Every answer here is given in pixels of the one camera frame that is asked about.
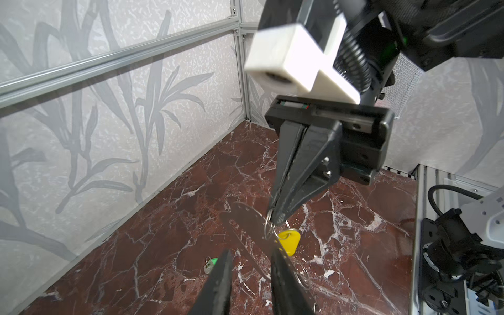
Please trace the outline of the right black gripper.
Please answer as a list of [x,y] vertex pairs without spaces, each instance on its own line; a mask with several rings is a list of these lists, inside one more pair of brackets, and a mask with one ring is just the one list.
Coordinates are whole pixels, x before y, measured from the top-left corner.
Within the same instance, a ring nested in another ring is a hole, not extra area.
[[370,185],[384,166],[394,118],[388,108],[277,96],[265,114],[280,132],[273,224],[283,225],[340,176]]

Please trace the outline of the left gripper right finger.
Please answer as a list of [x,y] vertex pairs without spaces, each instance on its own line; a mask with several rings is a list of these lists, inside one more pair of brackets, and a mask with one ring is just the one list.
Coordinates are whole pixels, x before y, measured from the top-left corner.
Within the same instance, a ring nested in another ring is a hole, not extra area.
[[272,309],[275,315],[314,314],[301,285],[279,249],[271,257]]

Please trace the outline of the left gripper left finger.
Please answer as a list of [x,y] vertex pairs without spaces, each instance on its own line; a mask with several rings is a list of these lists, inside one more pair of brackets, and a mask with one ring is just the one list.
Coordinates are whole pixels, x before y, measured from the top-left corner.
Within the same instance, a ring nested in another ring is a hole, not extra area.
[[230,314],[232,255],[225,249],[202,287],[189,314]]

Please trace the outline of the grey metal carabiner plate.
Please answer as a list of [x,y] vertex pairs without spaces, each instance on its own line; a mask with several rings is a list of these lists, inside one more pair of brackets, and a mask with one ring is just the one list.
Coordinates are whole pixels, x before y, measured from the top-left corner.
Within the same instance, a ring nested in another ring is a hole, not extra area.
[[309,284],[300,277],[279,237],[275,235],[270,221],[262,216],[260,212],[245,203],[232,202],[229,204],[229,210],[220,213],[220,219],[230,235],[237,239],[241,252],[261,275],[261,278],[267,282],[271,281],[270,274],[259,266],[254,254],[248,250],[248,240],[259,248],[267,258],[271,258],[273,251],[278,249],[287,259],[287,266],[294,272],[295,279],[301,285],[301,288],[309,291]]

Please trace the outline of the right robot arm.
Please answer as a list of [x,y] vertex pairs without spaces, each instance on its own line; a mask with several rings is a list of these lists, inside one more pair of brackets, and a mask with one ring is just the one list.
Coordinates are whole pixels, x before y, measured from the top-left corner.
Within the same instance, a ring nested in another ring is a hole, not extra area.
[[340,178],[372,183],[393,112],[375,104],[400,55],[423,71],[503,56],[502,1],[267,1],[245,71],[276,98],[279,136],[266,216],[283,225]]

